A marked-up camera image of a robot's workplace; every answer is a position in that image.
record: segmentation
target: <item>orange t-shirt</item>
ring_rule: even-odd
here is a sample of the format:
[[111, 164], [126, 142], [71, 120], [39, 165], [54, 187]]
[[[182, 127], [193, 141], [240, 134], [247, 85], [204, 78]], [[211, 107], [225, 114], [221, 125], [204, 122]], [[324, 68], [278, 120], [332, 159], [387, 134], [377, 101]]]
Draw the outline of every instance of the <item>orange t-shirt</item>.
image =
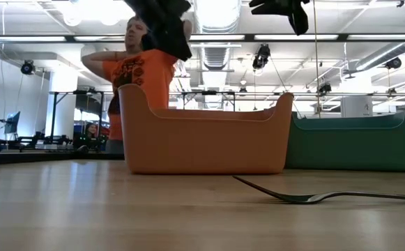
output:
[[138, 84], [144, 90], [152, 109], [166, 109], [169, 84], [174, 76], [177, 58], [160, 50], [148, 50], [119, 62], [103, 61], [105, 77], [111, 80], [114, 97], [109, 108], [109, 139], [123, 140], [120, 102], [117, 89], [124, 84]]

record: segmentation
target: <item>person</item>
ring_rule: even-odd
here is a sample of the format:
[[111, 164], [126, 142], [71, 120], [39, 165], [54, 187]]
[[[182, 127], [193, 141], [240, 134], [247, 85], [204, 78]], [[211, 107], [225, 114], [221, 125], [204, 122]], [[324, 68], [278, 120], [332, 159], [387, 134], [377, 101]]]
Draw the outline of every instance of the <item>person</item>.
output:
[[[183, 21], [187, 40], [192, 33], [189, 20]], [[82, 57], [82, 63], [94, 74], [112, 83], [114, 97], [109, 108], [109, 140], [107, 153], [124, 154], [121, 129], [120, 102], [117, 89], [124, 84], [138, 84], [148, 98], [152, 109], [166, 109], [169, 101], [169, 84], [174, 76], [177, 58], [160, 50], [142, 50], [142, 37], [148, 28], [137, 17], [132, 17], [126, 27], [124, 52], [96, 52]]]
[[95, 139], [97, 137], [97, 125], [94, 123], [87, 123], [84, 134], [89, 139]]

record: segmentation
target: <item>computer monitor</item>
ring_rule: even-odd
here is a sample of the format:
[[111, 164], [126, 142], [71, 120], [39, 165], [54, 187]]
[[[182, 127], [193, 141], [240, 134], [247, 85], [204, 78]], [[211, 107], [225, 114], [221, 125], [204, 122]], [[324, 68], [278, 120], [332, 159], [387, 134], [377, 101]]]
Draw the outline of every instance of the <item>computer monitor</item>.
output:
[[5, 134], [10, 134], [10, 133], [17, 133], [18, 131], [18, 121], [20, 120], [20, 114], [21, 112], [16, 112], [14, 114], [9, 114], [7, 116], [6, 120], [6, 126], [4, 128], [4, 133]]

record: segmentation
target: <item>orange bin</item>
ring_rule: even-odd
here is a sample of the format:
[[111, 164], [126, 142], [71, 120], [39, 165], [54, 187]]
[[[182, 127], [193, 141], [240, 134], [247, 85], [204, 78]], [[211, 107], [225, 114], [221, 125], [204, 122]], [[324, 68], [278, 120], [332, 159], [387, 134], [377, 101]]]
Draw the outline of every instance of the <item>orange bin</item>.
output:
[[136, 84], [119, 88], [125, 161], [135, 174], [278, 174], [293, 95], [259, 112], [153, 110]]

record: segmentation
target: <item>table surface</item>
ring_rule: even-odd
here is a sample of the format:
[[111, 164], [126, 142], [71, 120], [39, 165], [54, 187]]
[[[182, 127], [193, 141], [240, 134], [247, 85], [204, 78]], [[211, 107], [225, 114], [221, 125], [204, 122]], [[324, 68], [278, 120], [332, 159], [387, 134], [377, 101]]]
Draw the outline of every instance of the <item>table surface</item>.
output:
[[[405, 194], [405, 173], [244, 178], [291, 194]], [[288, 205], [230, 176], [137, 176], [122, 161], [1, 165], [0, 250], [405, 251], [405, 201]]]

